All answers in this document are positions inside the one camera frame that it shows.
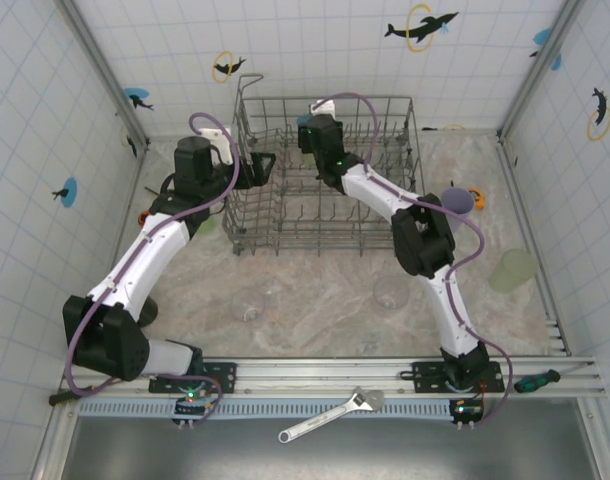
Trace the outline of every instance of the dark gray panel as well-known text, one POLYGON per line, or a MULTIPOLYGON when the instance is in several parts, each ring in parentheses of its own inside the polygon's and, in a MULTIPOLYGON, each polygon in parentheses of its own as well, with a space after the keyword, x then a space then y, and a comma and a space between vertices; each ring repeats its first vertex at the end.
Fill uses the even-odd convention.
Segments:
POLYGON ((514 401, 474 432, 419 420, 341 419, 293 443, 299 420, 83 418, 63 478, 342 480, 592 479, 572 401, 514 401))

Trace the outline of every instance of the green plastic cup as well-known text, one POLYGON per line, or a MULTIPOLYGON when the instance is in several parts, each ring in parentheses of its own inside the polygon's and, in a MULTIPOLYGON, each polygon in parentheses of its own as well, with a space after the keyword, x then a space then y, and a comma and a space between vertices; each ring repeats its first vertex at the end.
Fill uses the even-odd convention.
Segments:
POLYGON ((489 286, 497 293, 511 293, 536 275, 538 262, 525 250, 512 249, 503 254, 489 278, 489 286))

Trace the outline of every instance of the screwdriver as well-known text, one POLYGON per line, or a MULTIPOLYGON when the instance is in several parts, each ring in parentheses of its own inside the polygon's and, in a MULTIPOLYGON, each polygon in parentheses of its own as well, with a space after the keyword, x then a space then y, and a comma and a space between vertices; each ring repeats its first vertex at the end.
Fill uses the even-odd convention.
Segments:
POLYGON ((532 393, 545 385, 550 383, 557 383, 561 379, 561 375, 565 375, 574 370, 579 370, 587 365, 592 365, 594 362, 588 362, 582 365, 575 365, 571 368, 563 370, 561 373, 556 370, 548 370, 546 373, 540 373, 538 375, 528 375, 527 377, 521 378, 514 384, 514 389, 518 393, 532 393))

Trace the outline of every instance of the yellow ring decal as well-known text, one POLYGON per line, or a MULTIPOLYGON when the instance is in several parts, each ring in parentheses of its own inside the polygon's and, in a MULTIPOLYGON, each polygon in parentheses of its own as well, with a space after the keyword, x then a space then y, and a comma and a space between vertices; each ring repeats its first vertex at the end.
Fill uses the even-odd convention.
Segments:
POLYGON ((229 50, 223 50, 221 53, 218 54, 218 57, 216 57, 216 60, 214 60, 214 65, 212 65, 212 78, 215 82, 225 83, 227 79, 232 75, 232 68, 234 68, 234 54, 229 50), (227 71, 227 76, 224 79, 219 80, 218 78, 216 78, 216 64, 225 55, 229 57, 229 70, 227 71))
POLYGON ((129 147, 129 143, 127 143, 127 129, 125 128, 125 124, 121 125, 118 135, 120 136, 121 145, 123 145, 123 148, 129 147))
POLYGON ((603 133, 601 133, 600 135, 598 135, 597 137, 592 137, 592 125, 594 122, 594 118, 596 118, 598 116, 598 111, 594 111, 594 113, 592 113, 589 117, 589 122, 587 122, 587 138, 589 138, 592 142, 598 142, 599 140, 601 140, 605 135, 607 135, 607 132, 609 132, 610 129, 610 108, 607 108, 607 113, 609 113, 609 120, 607 121, 607 127, 605 128, 605 131, 603 133))
POLYGON ((429 42, 427 42, 427 45, 425 45, 422 48, 416 48, 414 46, 412 46, 411 43, 409 43, 409 21, 412 18, 412 15, 414 15, 414 12, 416 10, 418 10, 419 8, 424 8, 425 10, 427 10, 428 13, 432 13, 432 9, 429 8, 427 5, 425 5, 424 3, 419 3, 418 5, 414 5, 412 7, 412 9, 409 11, 409 15, 407 15, 407 22, 405 22, 405 40, 407 41, 407 48, 409 49, 410 52, 424 52, 425 50, 427 50, 429 47, 431 47, 432 45, 432 40, 434 40, 434 34, 432 33, 429 36, 429 42))

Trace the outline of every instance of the metal corner post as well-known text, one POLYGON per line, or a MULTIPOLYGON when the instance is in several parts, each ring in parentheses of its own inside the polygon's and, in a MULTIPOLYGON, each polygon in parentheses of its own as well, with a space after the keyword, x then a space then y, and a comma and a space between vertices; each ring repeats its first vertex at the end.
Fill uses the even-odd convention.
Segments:
POLYGON ((501 138, 507 138, 510 132, 516 127, 516 124, 534 96, 534 93, 547 73, 547 70, 559 54, 563 40, 565 40, 565 37, 572 28, 574 21, 584 5, 585 0, 566 0, 563 4, 562 10, 554 22, 554 26, 550 30, 547 41, 536 57, 534 67, 530 70, 527 78, 521 85, 518 95, 514 99, 514 102, 512 102, 509 113, 503 121, 503 126, 500 130, 501 138))
POLYGON ((69 26, 74 33, 74 37, 80 42, 88 60, 100 77, 101 82, 105 86, 107 93, 116 107, 118 115, 125 123, 125 128, 127 129, 130 138, 135 143, 139 144, 141 149, 144 149, 147 146, 147 135, 145 134, 145 130, 138 121, 134 110, 127 102, 114 72, 107 63, 103 52, 101 52, 101 49, 98 47, 91 30, 87 26, 83 15, 76 5, 76 1, 56 0, 56 5, 68 21, 69 26))

